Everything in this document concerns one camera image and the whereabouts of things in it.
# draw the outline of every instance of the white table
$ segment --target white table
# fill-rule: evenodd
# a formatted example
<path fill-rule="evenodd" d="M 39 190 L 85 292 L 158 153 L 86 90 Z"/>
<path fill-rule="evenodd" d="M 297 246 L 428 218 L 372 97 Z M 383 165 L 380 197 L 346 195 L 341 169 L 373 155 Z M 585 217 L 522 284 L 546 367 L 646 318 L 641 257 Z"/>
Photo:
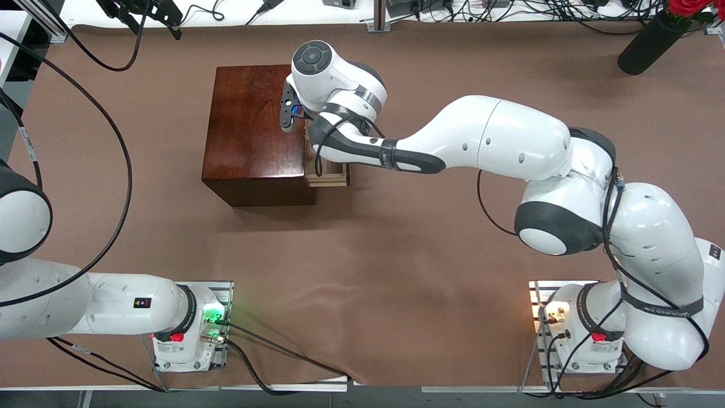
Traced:
<path fill-rule="evenodd" d="M 23 37 L 25 37 L 30 21 L 30 15 L 24 11 L 0 10 L 0 31 L 18 41 L 22 41 Z M 0 67 L 0 86 L 7 79 L 17 51 L 17 47 L 0 39 L 0 63 L 2 64 Z"/>
<path fill-rule="evenodd" d="M 465 0 L 454 0 L 453 9 L 458 11 Z M 182 13 L 186 13 L 189 5 L 197 4 L 205 9 L 211 9 L 214 0 L 175 0 L 176 5 Z M 471 12 L 481 14 L 484 7 L 480 0 L 471 1 Z M 243 25 L 262 5 L 262 0 L 220 0 L 217 11 L 225 15 L 224 21 L 218 22 L 212 18 L 212 15 L 196 9 L 192 10 L 191 15 L 182 25 L 183 27 L 224 27 Z M 547 6 L 541 4 L 532 4 L 533 7 L 547 9 Z M 589 11 L 584 5 L 579 9 L 582 11 L 582 17 L 591 17 L 596 19 L 597 15 Z M 541 14 L 524 14 L 516 12 L 530 12 L 531 7 L 521 0 L 515 0 L 513 7 L 508 10 L 505 8 L 496 8 L 492 11 L 492 18 L 507 16 L 502 21 L 546 21 L 551 20 L 549 15 Z M 603 17 L 614 17 L 622 15 L 626 9 L 621 6 L 619 0 L 611 0 L 605 7 L 599 8 L 599 13 Z M 91 25 L 101 28 L 126 28 L 118 19 L 108 18 L 94 0 L 66 0 L 63 10 L 60 13 L 62 19 L 70 26 L 74 25 Z M 427 11 L 420 15 L 420 20 L 424 22 L 433 22 L 440 20 L 449 15 L 445 9 L 433 12 L 431 16 Z M 338 7 L 324 6 L 322 0 L 284 0 L 274 9 L 257 17 L 253 25 L 290 25 L 290 24 L 363 24 L 372 20 L 373 17 L 373 0 L 357 0 L 354 10 L 340 9 Z M 456 21 L 467 20 L 468 16 L 459 15 Z M 163 28 L 164 26 L 153 20 L 147 20 L 146 26 L 150 28 Z"/>

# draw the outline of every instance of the red rose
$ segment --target red rose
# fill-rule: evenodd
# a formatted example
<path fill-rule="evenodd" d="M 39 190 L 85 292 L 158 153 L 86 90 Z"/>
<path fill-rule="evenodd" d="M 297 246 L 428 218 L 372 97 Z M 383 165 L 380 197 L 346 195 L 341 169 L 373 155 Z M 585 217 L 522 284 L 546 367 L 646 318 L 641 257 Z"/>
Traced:
<path fill-rule="evenodd" d="M 725 0 L 715 0 L 714 5 L 718 9 L 718 18 L 725 21 Z"/>
<path fill-rule="evenodd" d="M 718 3 L 724 3 L 725 0 L 716 0 Z M 696 12 L 702 11 L 713 0 L 670 0 L 669 9 L 676 15 L 690 17 Z"/>

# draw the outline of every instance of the black vase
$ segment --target black vase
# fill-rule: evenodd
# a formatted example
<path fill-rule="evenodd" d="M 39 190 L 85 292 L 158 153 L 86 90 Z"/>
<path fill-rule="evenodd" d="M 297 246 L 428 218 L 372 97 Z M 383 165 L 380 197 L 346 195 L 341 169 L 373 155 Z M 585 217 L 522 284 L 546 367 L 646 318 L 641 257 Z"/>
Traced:
<path fill-rule="evenodd" d="M 657 58 L 687 32 L 687 28 L 677 28 L 667 17 L 667 13 L 657 13 L 631 43 L 619 54 L 617 65 L 629 75 L 639 75 L 646 71 Z"/>

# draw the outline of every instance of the gray joint cap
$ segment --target gray joint cap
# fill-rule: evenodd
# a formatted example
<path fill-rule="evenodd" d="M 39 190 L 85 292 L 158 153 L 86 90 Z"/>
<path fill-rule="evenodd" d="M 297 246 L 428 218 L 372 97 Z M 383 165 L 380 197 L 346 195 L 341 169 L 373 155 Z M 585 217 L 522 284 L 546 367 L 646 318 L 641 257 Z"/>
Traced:
<path fill-rule="evenodd" d="M 330 46 L 322 41 L 308 41 L 295 51 L 292 57 L 294 67 L 305 75 L 320 73 L 332 60 Z"/>

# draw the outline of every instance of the brown table surface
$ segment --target brown table surface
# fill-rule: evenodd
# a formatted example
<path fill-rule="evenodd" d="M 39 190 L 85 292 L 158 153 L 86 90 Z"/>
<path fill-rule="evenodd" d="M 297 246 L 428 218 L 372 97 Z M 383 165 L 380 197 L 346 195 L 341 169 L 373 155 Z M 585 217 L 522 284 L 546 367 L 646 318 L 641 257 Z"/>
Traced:
<path fill-rule="evenodd" d="M 126 30 L 78 31 L 105 62 L 122 65 L 131 54 Z M 389 98 L 378 123 L 387 136 L 412 134 L 466 94 L 529 105 L 612 139 L 628 181 L 664 187 L 698 237 L 725 244 L 725 52 L 716 36 L 686 38 L 631 77 L 615 64 L 631 37 L 573 23 L 404 23 L 384 35 L 336 25 L 214 28 L 184 30 L 181 41 L 148 30 L 124 73 L 101 69 L 72 42 L 49 52 L 108 109 L 133 160 L 128 221 L 97 271 L 233 280 L 233 321 L 360 383 L 521 382 L 533 341 L 527 282 L 614 275 L 598 250 L 544 256 L 498 232 L 477 203 L 475 169 L 420 176 L 355 166 L 352 187 L 323 189 L 304 208 L 235 210 L 201 182 L 215 68 L 284 64 L 314 38 L 381 74 Z M 25 121 L 54 209 L 36 256 L 82 266 L 117 222 L 120 149 L 103 117 L 47 67 Z M 11 165 L 32 174 L 19 142 Z M 504 225 L 512 225 L 523 188 L 521 180 L 484 177 L 484 199 Z M 137 336 L 68 338 L 152 378 Z M 330 377 L 239 340 L 269 383 Z M 725 388 L 722 317 L 711 340 L 706 359 L 659 384 Z M 0 347 L 0 386 L 124 383 L 44 340 Z M 542 384 L 537 372 L 532 385 Z M 241 383 L 250 377 L 231 355 L 223 370 L 168 377 L 171 387 Z"/>

